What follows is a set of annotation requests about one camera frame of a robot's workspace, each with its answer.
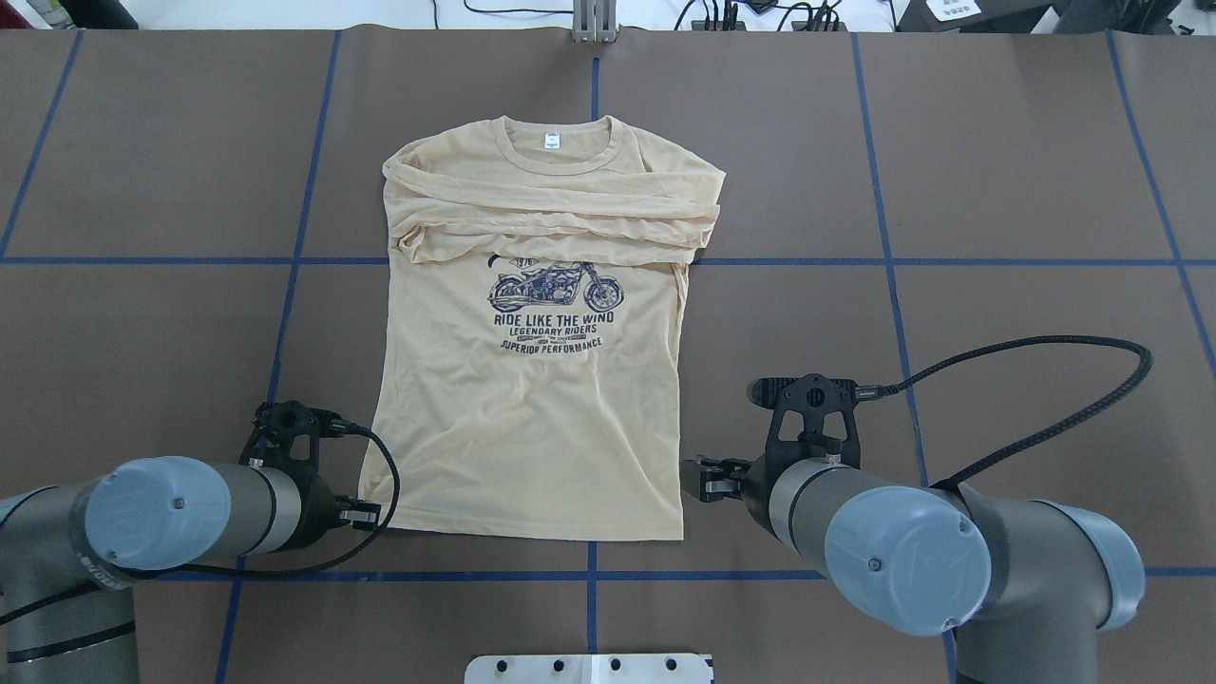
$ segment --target cable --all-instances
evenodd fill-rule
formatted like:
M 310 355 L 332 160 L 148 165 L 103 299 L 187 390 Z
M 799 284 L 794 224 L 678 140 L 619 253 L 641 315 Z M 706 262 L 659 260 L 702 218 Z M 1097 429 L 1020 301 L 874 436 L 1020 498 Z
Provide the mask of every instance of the cable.
M 393 473 L 393 501 L 388 506 L 388 515 L 384 516 L 384 520 L 381 521 L 381 523 L 376 527 L 376 529 L 372 531 L 371 534 L 367 536 L 366 539 L 360 542 L 354 549 L 350 549 L 345 554 L 342 554 L 340 556 L 333 560 L 328 560 L 321 564 L 310 565 L 308 567 L 302 567 L 297 570 L 240 570 L 235 567 L 186 564 L 171 570 L 159 571 L 151 574 L 154 577 L 165 572 L 193 571 L 193 572 L 206 572 L 209 574 L 223 574 L 226 577 L 261 577 L 261 578 L 295 577 L 299 574 L 313 574 L 314 572 L 321 572 L 322 570 L 328 570 L 336 565 L 344 564 L 348 560 L 355 557 L 355 555 L 359 554 L 359 551 L 366 549 L 368 544 L 375 542 L 376 538 L 379 537 L 382 532 L 384 532 L 384 529 L 388 527 L 388 523 L 393 520 L 393 514 L 396 512 L 396 500 L 401 495 L 401 473 L 398 471 L 396 462 L 393 460 L 393 455 L 389 454 L 388 447 L 384 445 L 384 442 L 381 441 L 381 438 L 375 432 L 367 430 L 361 425 L 356 425 L 354 422 L 348 422 L 348 421 L 334 421 L 333 424 L 331 424 L 331 426 L 338 430 L 344 428 L 347 434 L 359 434 L 361 437 L 366 437 L 372 442 L 375 442 L 376 447 L 381 450 L 381 454 L 383 454 L 384 461 L 388 462 L 389 472 Z M 135 577 L 147 577 L 150 574 L 139 571 L 135 572 L 124 571 L 124 572 L 129 572 Z
M 43 610 L 46 606 L 50 606 L 52 604 L 57 604 L 60 601 L 66 601 L 68 599 L 74 599 L 77 596 L 83 596 L 85 594 L 91 594 L 94 592 L 100 592 L 100 590 L 101 590 L 101 587 L 97 587 L 96 584 L 94 584 L 91 582 L 86 582 L 84 584 L 77 584 L 75 587 L 73 587 L 71 589 L 64 589 L 63 592 L 60 592 L 58 594 L 51 594 L 50 596 L 46 596 L 44 599 L 39 599 L 39 600 L 36 600 L 36 601 L 34 601 L 33 604 L 29 604 L 29 605 L 24 605 L 24 606 L 15 610 L 12 612 L 4 613 L 2 616 L 0 616 L 0 626 L 9 624 L 10 622 L 12 622 L 12 621 L 15 621 L 17 618 L 26 617 L 27 615 L 29 615 L 29 613 L 32 613 L 32 612 L 34 612 L 36 610 Z
M 1153 13 L 1153 6 L 1155 4 L 1156 0 L 1148 0 L 1148 2 L 1145 2 L 1143 13 L 1141 15 L 1141 26 L 1136 29 L 1136 33 L 1144 33 L 1144 24 L 1148 23 L 1148 17 Z
M 33 499 L 34 497 L 41 494 L 43 492 L 56 488 L 57 487 L 52 484 L 50 487 L 40 487 L 38 489 L 34 489 L 33 492 L 26 492 L 26 494 L 21 498 L 21 500 L 13 504 L 12 508 L 9 509 L 9 512 L 4 515 L 4 517 L 0 517 L 0 527 L 4 527 L 4 523 L 9 522 L 9 518 L 12 517 L 12 514 L 17 512 L 17 509 L 26 505 L 26 501 Z
M 1136 386 L 1139 385 L 1142 380 L 1144 380 L 1144 376 L 1147 376 L 1148 371 L 1153 368 L 1153 354 L 1144 347 L 1135 342 L 1128 342 L 1127 340 L 1119 340 L 1115 337 L 1093 337 L 1090 335 L 1043 335 L 1038 337 L 1025 337 L 1023 340 L 1012 340 L 1009 342 L 1001 342 L 1000 344 L 990 344 L 987 347 L 980 347 L 979 349 L 973 349 L 963 354 L 950 357 L 948 359 L 936 365 L 922 370 L 921 372 L 913 375 L 912 377 L 905 380 L 903 382 L 900 382 L 897 385 L 888 385 L 884 387 L 878 387 L 877 388 L 878 397 L 889 397 L 891 394 L 899 394 L 900 392 L 907 389 L 908 387 L 912 387 L 917 382 L 924 380 L 925 377 L 929 377 L 930 375 L 938 372 L 939 370 L 950 368 L 955 364 L 975 359 L 979 357 L 985 357 L 987 354 L 995 354 L 997 352 L 1004 352 L 1007 349 L 1017 349 L 1018 347 L 1030 347 L 1034 344 L 1091 344 L 1094 347 L 1115 347 L 1118 349 L 1126 349 L 1138 355 L 1139 364 L 1136 366 L 1136 370 L 1132 371 L 1132 374 L 1127 377 L 1127 380 L 1125 380 L 1119 387 L 1115 387 L 1114 389 L 1108 392 L 1107 396 L 1104 396 L 1103 398 L 1076 411 L 1075 414 L 1065 417 L 1064 420 L 1055 422 L 1043 430 L 1040 430 L 1038 432 L 1031 434 L 1030 437 L 1018 439 L 1017 442 L 1007 447 L 1002 447 L 1001 449 L 992 452 L 991 454 L 984 456 L 983 459 L 973 462 L 972 465 L 964 467 L 963 470 L 956 472 L 955 475 L 951 475 L 945 480 L 939 480 L 938 482 L 934 482 L 931 484 L 934 489 L 955 489 L 958 487 L 958 484 L 961 484 L 966 480 L 969 480 L 970 477 L 974 477 L 975 475 L 984 472 L 985 470 L 1003 461 L 1004 459 L 1019 452 L 1024 452 L 1036 444 L 1041 444 L 1042 442 L 1046 442 L 1066 430 L 1071 430 L 1081 425 L 1082 422 L 1107 410 L 1116 402 L 1130 394 L 1132 389 L 1135 389 Z
M 794 2 L 793 5 L 786 7 L 786 13 L 781 16 L 781 22 L 777 24 L 777 30 L 786 27 L 786 19 L 789 18 L 789 13 L 799 7 L 806 9 L 806 23 L 810 24 L 814 18 L 815 7 L 811 7 L 810 2 Z
M 676 18 L 676 26 L 672 27 L 671 30 L 680 30 L 680 24 L 683 23 L 685 15 L 688 13 L 688 10 L 696 1 L 697 0 L 688 0 L 688 2 L 685 4 L 685 9 L 680 10 L 680 16 Z M 709 6 L 705 7 L 705 26 L 709 26 Z
M 478 7 L 472 7 L 468 0 L 463 0 L 465 9 L 469 12 L 477 12 L 478 15 L 512 15 L 516 12 L 531 12 L 533 15 L 573 15 L 574 10 L 533 10 L 530 7 L 513 7 L 510 10 L 482 10 Z

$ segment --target t-shirt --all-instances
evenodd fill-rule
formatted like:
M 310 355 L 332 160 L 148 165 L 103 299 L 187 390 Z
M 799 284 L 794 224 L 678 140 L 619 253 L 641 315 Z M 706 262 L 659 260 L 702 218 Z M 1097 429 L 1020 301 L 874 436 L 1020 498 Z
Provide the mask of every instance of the t-shirt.
M 393 527 L 681 539 L 676 364 L 724 174 L 613 117 L 502 117 L 383 166 Z M 387 504 L 379 452 L 360 497 Z

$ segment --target motorcycle print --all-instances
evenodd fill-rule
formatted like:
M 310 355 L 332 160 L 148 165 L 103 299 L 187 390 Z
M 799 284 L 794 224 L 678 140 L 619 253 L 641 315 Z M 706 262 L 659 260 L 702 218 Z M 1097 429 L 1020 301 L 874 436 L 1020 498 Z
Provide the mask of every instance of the motorcycle print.
M 625 301 L 625 292 L 617 279 L 599 275 L 595 265 L 587 262 L 553 262 L 520 274 L 499 274 L 499 281 L 490 288 L 490 305 L 502 313 L 518 312 L 528 305 L 568 307 L 578 297 L 584 276 L 589 276 L 590 282 L 582 298 L 591 310 L 603 313 Z

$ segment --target neckline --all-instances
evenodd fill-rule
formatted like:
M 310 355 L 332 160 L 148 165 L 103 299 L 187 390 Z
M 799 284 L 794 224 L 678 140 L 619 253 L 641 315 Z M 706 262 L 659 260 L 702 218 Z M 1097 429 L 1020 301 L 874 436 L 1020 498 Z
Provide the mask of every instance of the neckline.
M 580 173 L 592 172 L 613 159 L 617 152 L 620 150 L 620 140 L 624 133 L 625 124 L 614 117 L 601 117 L 593 122 L 587 123 L 575 123 L 575 124 L 548 124 L 548 123 L 529 123 L 519 122 L 510 117 L 502 116 L 490 122 L 494 128 L 494 140 L 499 144 L 499 150 L 502 156 L 507 158 L 508 162 L 516 167 L 531 173 L 537 173 L 542 175 L 578 175 Z M 527 130 L 535 133 L 565 133 L 565 131 L 585 131 L 585 130 L 602 130 L 608 129 L 608 146 L 601 150 L 596 156 L 590 159 L 584 159 L 581 162 L 574 163 L 548 163 L 541 162 L 539 159 L 533 159 L 531 157 L 523 156 L 519 150 L 516 148 L 514 144 L 511 142 L 511 136 L 507 135 L 507 128 L 512 130 Z

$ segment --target grid line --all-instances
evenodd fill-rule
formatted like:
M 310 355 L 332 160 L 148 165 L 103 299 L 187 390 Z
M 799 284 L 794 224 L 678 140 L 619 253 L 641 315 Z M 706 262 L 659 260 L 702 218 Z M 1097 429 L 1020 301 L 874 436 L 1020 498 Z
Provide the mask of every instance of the grid line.
M 885 267 L 884 257 L 706 257 L 693 267 Z M 893 257 L 896 267 L 1030 267 L 1030 268 L 1176 268 L 1175 259 L 1041 259 L 1041 258 L 952 258 Z M 1188 268 L 1216 267 L 1216 259 L 1181 259 Z M 10 265 L 388 265 L 388 257 L 0 257 Z
M 908 360 L 907 336 L 903 332 L 903 312 L 900 308 L 899 284 L 895 275 L 895 253 L 891 250 L 891 235 L 886 225 L 886 204 L 883 201 L 883 184 L 878 174 L 878 152 L 874 148 L 874 131 L 869 118 L 869 102 L 866 97 L 866 69 L 861 61 L 861 40 L 856 33 L 850 33 L 852 43 L 852 66 L 857 72 L 857 99 L 861 103 L 861 125 L 866 134 L 866 155 L 869 157 L 869 178 L 874 190 L 874 209 L 878 213 L 878 234 L 883 241 L 883 260 L 886 267 L 886 287 L 891 299 L 891 316 L 895 321 L 895 342 L 900 352 L 900 368 L 903 377 L 912 377 L 912 364 Z M 924 439 L 921 434 L 921 416 L 916 409 L 916 392 L 908 387 L 903 392 L 907 399 L 908 413 L 912 416 L 912 436 L 916 442 L 916 460 L 921 469 L 921 486 L 929 486 L 929 467 L 924 459 Z M 945 649 L 946 677 L 955 682 L 953 644 L 947 635 L 941 634 L 942 647 Z
M 1212 380 L 1216 380 L 1216 353 L 1212 352 L 1212 342 L 1207 336 L 1204 316 L 1199 312 L 1199 302 L 1195 299 L 1195 292 L 1190 287 L 1190 277 L 1187 275 L 1187 267 L 1182 260 L 1182 251 L 1178 248 L 1178 240 L 1173 235 L 1173 226 L 1170 224 L 1170 213 L 1165 211 L 1161 189 L 1156 184 L 1156 174 L 1153 173 L 1153 164 L 1148 159 L 1144 140 L 1141 139 L 1139 125 L 1136 123 L 1136 112 L 1132 111 L 1131 99 L 1127 97 L 1127 84 L 1124 82 L 1124 68 L 1119 62 L 1115 34 L 1110 29 L 1107 29 L 1107 49 L 1110 51 L 1110 66 L 1115 72 L 1115 83 L 1119 85 L 1119 99 L 1122 101 L 1124 113 L 1127 116 L 1127 128 L 1131 130 L 1132 142 L 1136 144 L 1136 152 L 1139 155 L 1141 166 L 1144 167 L 1144 179 L 1148 181 L 1149 191 L 1153 194 L 1153 203 L 1156 206 L 1158 217 L 1161 219 L 1165 240 L 1170 243 L 1170 253 L 1173 254 L 1173 264 L 1178 269 L 1178 279 L 1182 280 L 1182 290 L 1187 296 L 1187 305 L 1190 307 L 1190 315 L 1195 320 L 1199 343 L 1203 346 L 1204 355 L 1207 357 L 1207 369 L 1211 371 Z
M 21 178 L 21 185 L 17 187 L 17 196 L 12 201 L 12 211 L 9 212 L 9 220 L 5 223 L 4 234 L 0 235 L 0 258 L 4 258 L 5 252 L 9 251 L 9 242 L 12 240 L 12 234 L 17 229 L 17 217 L 21 215 L 21 206 L 26 201 L 26 192 L 29 190 L 29 183 L 34 179 L 34 170 L 38 168 L 38 159 L 43 156 L 43 146 L 46 145 L 46 136 L 51 131 L 51 123 L 55 122 L 55 112 L 58 111 L 60 100 L 63 99 L 63 90 L 68 85 L 68 77 L 72 74 L 72 67 L 75 65 L 75 56 L 80 50 L 81 40 L 84 40 L 84 32 L 77 29 L 75 38 L 72 39 L 72 50 L 68 52 L 68 58 L 63 62 L 63 72 L 60 74 L 60 83 L 55 86 L 55 96 L 51 97 L 51 105 L 46 108 L 46 117 L 43 118 L 43 128 L 38 131 L 38 140 L 34 141 L 34 148 L 29 153 L 29 163 L 26 164 L 26 174 Z
M 591 60 L 591 120 L 599 118 L 599 56 Z M 599 543 L 587 542 L 587 652 L 599 652 Z
M 1148 577 L 1159 579 L 1216 578 L 1216 567 L 1145 567 Z M 243 583 L 278 584 L 427 584 L 427 583 L 528 583 L 586 582 L 581 570 L 500 570 L 500 571 L 326 571 L 295 577 L 246 577 Z M 232 583 L 236 578 L 202 572 L 173 572 L 157 582 Z M 604 582 L 826 582 L 814 570 L 599 570 L 597 583 Z
M 295 284 L 299 280 L 304 240 L 308 236 L 309 212 L 313 208 L 313 189 L 316 185 L 316 169 L 321 162 L 321 144 L 325 141 L 325 122 L 330 111 L 330 96 L 333 92 L 333 74 L 338 63 L 338 49 L 342 45 L 342 29 L 333 32 L 330 47 L 330 65 L 325 78 L 325 90 L 321 95 L 321 110 L 317 113 L 316 134 L 313 139 L 313 156 L 309 161 L 308 180 L 304 184 L 304 201 L 300 206 L 299 226 L 295 231 L 295 248 L 292 252 L 292 270 L 287 277 L 287 291 L 283 295 L 283 313 L 278 320 L 278 337 L 275 341 L 275 357 L 271 361 L 270 380 L 266 387 L 266 402 L 274 403 L 278 393 L 278 376 L 282 369 L 283 343 L 287 340 L 287 325 L 292 316 L 292 304 L 295 299 Z M 237 559 L 236 567 L 244 570 L 244 556 Z M 220 652 L 215 666 L 215 684 L 227 679 L 227 663 L 232 652 L 232 637 L 236 633 L 237 612 L 241 607 L 242 578 L 232 581 L 232 593 L 229 595 L 229 611 L 224 621 L 224 635 L 220 640 Z

